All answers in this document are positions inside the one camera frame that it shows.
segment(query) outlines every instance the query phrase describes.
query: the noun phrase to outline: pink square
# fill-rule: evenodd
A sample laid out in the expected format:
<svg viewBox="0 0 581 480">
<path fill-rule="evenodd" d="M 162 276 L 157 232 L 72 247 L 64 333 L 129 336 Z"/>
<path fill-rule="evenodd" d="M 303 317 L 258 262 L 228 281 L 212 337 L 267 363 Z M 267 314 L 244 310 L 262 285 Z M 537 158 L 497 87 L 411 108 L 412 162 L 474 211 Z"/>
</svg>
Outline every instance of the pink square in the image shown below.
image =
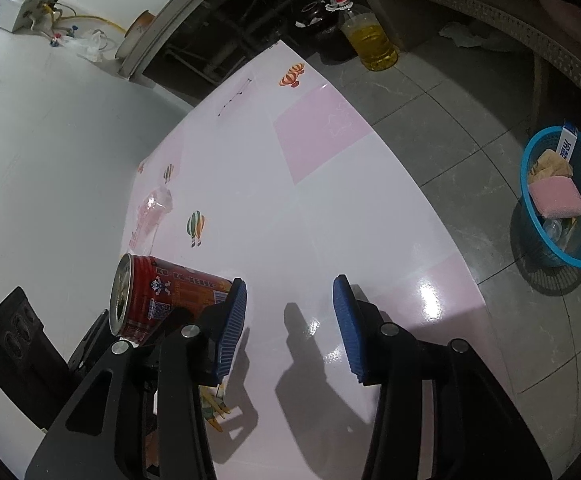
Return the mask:
<svg viewBox="0 0 581 480">
<path fill-rule="evenodd" d="M 373 131 L 330 84 L 308 92 L 274 127 L 295 184 Z"/>
</svg>

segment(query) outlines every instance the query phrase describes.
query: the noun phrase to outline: crumpled brown paper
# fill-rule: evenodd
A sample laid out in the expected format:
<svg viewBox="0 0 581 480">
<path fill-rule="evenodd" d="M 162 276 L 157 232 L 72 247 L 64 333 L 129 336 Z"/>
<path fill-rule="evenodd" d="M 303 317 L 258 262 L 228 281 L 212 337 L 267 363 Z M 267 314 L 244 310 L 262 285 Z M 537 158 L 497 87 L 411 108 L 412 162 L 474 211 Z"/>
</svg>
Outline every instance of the crumpled brown paper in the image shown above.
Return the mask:
<svg viewBox="0 0 581 480">
<path fill-rule="evenodd" d="M 530 171 L 528 171 L 528 183 L 532 184 L 549 176 L 573 176 L 573 167 L 555 150 L 545 150 Z"/>
</svg>

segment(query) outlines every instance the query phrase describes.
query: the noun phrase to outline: silver rivet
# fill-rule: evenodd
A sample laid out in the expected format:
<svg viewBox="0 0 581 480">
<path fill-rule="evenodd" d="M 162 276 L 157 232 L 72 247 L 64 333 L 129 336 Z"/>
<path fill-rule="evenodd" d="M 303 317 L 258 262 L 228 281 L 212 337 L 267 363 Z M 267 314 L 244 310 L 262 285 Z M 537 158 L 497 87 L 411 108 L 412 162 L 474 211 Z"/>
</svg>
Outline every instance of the silver rivet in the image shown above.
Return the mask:
<svg viewBox="0 0 581 480">
<path fill-rule="evenodd" d="M 399 333 L 399 327 L 395 323 L 384 323 L 379 330 L 381 330 L 383 335 L 387 335 L 389 337 Z"/>
<path fill-rule="evenodd" d="M 460 354 L 463 354 L 465 352 L 468 352 L 468 349 L 470 348 L 470 345 L 466 341 L 464 341 L 463 339 L 453 339 L 450 342 L 450 347 L 455 352 L 458 352 Z"/>
<path fill-rule="evenodd" d="M 186 325 L 182 329 L 182 335 L 185 338 L 195 337 L 196 335 L 199 335 L 199 333 L 200 333 L 200 328 L 197 325 Z"/>
<path fill-rule="evenodd" d="M 117 341 L 116 343 L 112 344 L 112 347 L 110 347 L 110 349 L 112 350 L 112 353 L 115 355 L 120 355 L 123 354 L 123 352 L 125 352 L 126 350 L 128 350 L 128 347 L 130 345 L 128 344 L 128 341 Z"/>
</svg>

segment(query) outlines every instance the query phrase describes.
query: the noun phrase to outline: blue basket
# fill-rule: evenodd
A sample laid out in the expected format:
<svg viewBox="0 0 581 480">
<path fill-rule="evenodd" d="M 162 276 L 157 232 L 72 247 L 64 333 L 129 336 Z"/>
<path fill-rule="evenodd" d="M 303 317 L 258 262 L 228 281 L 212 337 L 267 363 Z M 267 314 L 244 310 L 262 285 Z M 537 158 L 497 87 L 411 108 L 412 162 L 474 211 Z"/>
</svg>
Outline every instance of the blue basket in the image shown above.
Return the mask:
<svg viewBox="0 0 581 480">
<path fill-rule="evenodd" d="M 570 265 L 581 269 L 581 244 L 573 254 L 564 253 L 547 236 L 542 226 L 542 221 L 537 215 L 537 210 L 528 192 L 528 170 L 532 168 L 539 156 L 548 148 L 557 149 L 557 143 L 561 135 L 561 126 L 544 128 L 530 139 L 524 150 L 521 160 L 521 193 L 523 195 L 524 211 L 526 219 L 530 222 L 522 222 L 521 236 L 528 254 L 539 264 L 548 267 L 560 267 Z M 581 194 L 581 133 L 577 135 L 577 143 L 573 150 L 570 164 L 573 167 L 573 181 Z"/>
</svg>

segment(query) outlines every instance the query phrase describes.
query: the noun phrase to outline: orange balloon print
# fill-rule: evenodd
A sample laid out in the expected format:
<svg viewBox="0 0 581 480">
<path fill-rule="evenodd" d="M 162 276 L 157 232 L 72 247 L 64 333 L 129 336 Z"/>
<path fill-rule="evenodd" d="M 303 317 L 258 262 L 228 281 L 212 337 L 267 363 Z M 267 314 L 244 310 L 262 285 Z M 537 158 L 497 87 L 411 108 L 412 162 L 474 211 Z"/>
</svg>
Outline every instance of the orange balloon print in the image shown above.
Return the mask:
<svg viewBox="0 0 581 480">
<path fill-rule="evenodd" d="M 291 88 L 299 86 L 299 81 L 297 78 L 299 78 L 299 75 L 304 73 L 304 67 L 305 67 L 304 63 L 297 63 L 291 66 L 288 69 L 288 72 L 286 72 L 286 75 L 282 77 L 282 80 L 280 81 L 280 86 L 290 85 Z"/>
</svg>

